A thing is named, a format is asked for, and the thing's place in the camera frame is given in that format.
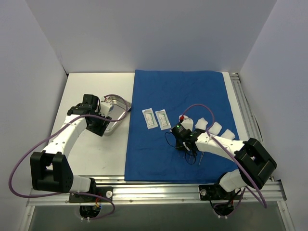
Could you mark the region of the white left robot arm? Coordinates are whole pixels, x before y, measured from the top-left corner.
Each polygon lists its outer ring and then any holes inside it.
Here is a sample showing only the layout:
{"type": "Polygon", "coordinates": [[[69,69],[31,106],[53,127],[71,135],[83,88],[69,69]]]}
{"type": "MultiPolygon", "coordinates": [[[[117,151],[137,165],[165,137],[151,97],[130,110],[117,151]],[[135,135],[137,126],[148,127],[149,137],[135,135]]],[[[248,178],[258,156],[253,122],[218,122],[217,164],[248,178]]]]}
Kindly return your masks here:
{"type": "Polygon", "coordinates": [[[67,111],[60,133],[41,151],[30,157],[34,190],[69,193],[80,192],[86,202],[93,201],[97,189],[93,180],[74,175],[68,156],[84,130],[102,136],[109,125],[113,105],[102,102],[97,96],[85,94],[83,101],[67,111]]]}

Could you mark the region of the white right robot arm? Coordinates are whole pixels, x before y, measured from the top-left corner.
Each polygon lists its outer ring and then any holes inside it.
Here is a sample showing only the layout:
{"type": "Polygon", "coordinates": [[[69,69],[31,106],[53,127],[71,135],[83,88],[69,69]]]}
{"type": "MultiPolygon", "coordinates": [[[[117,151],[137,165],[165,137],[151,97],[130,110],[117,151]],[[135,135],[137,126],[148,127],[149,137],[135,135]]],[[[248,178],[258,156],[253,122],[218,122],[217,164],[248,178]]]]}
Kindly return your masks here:
{"type": "Polygon", "coordinates": [[[255,138],[237,141],[209,133],[207,130],[191,131],[178,123],[171,133],[181,144],[181,148],[196,152],[207,152],[229,159],[237,165],[237,169],[222,174],[214,186],[214,194],[218,198],[226,198],[235,189],[250,186],[262,189],[277,168],[276,161],[264,146],[255,138]]]}

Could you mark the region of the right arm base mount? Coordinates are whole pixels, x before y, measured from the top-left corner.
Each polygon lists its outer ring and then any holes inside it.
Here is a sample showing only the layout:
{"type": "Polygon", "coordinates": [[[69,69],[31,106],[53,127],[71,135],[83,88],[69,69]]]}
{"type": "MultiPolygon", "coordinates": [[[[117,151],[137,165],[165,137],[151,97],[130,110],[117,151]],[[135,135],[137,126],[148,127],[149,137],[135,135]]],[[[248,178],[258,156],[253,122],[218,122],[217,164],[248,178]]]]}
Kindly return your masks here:
{"type": "Polygon", "coordinates": [[[200,200],[208,201],[218,218],[227,219],[241,202],[243,194],[241,189],[226,192],[218,184],[199,185],[200,200]]]}

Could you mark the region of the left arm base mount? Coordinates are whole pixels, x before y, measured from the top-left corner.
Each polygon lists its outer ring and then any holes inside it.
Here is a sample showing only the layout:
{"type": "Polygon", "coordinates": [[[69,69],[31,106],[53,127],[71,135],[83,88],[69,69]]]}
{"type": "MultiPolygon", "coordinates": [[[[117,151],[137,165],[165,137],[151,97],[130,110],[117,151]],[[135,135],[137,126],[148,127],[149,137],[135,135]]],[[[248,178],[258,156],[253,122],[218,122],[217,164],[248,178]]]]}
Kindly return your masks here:
{"type": "Polygon", "coordinates": [[[115,204],[113,203],[113,190],[111,186],[98,187],[90,189],[89,192],[72,192],[69,195],[68,202],[71,204],[79,204],[78,214],[81,219],[87,221],[96,220],[107,217],[115,212],[115,204]],[[103,204],[111,205],[110,212],[103,212],[103,204]]]}

